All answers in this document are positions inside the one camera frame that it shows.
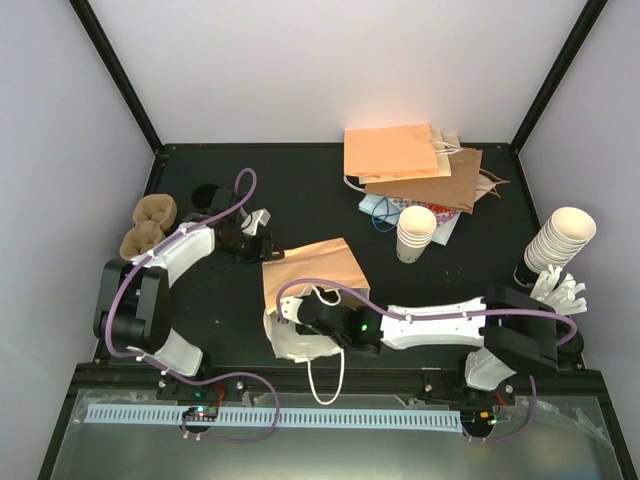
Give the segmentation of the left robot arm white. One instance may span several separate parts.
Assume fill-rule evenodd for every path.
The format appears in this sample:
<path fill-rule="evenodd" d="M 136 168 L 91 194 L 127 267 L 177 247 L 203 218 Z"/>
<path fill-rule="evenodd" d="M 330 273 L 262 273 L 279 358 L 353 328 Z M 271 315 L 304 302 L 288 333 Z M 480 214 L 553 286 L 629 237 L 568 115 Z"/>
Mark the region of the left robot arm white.
<path fill-rule="evenodd" d="M 214 388 L 205 354 L 173 327 L 171 287 L 214 252 L 256 263 L 283 257 L 266 227 L 270 213 L 244 210 L 236 191 L 218 190 L 210 204 L 183 219 L 172 197 L 143 198 L 121 256 L 103 268 L 93 333 L 113 356 L 146 359 L 180 375 L 179 386 L 193 399 Z"/>

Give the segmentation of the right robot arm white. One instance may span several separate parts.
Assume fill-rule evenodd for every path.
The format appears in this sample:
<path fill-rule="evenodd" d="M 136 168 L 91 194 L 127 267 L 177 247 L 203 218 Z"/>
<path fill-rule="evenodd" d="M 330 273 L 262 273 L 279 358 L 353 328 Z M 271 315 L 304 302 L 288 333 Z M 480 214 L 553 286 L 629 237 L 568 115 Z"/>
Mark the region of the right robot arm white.
<path fill-rule="evenodd" d="M 558 369 L 553 309 L 523 293 L 491 286 L 465 302 L 433 307 L 389 306 L 384 314 L 368 306 L 351 308 L 319 287 L 280 301 L 284 318 L 300 335 L 321 336 L 344 352 L 377 356 L 424 346 L 466 346 L 472 351 L 454 379 L 457 396 L 476 403 L 503 381 L 521 373 Z"/>

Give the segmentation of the orange paper bag white handles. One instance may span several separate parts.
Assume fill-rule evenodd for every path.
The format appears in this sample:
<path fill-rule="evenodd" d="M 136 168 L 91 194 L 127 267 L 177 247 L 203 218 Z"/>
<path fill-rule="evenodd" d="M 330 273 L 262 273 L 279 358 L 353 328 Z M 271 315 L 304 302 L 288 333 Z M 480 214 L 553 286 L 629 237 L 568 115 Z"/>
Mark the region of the orange paper bag white handles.
<path fill-rule="evenodd" d="M 339 287 L 326 284 L 330 280 L 356 290 L 367 297 L 369 283 L 353 252 L 343 238 L 325 240 L 285 251 L 285 257 L 262 266 L 265 311 L 263 326 L 275 356 L 294 363 L 304 363 L 311 394 L 322 406 L 334 403 L 342 390 L 345 375 L 345 350 L 328 337 L 300 335 L 296 324 L 278 321 L 279 301 L 283 297 L 305 297 L 311 293 L 322 295 L 331 305 L 356 304 L 353 297 Z M 323 357 L 338 356 L 340 370 L 338 386 L 333 397 L 321 399 L 315 389 L 311 362 Z"/>

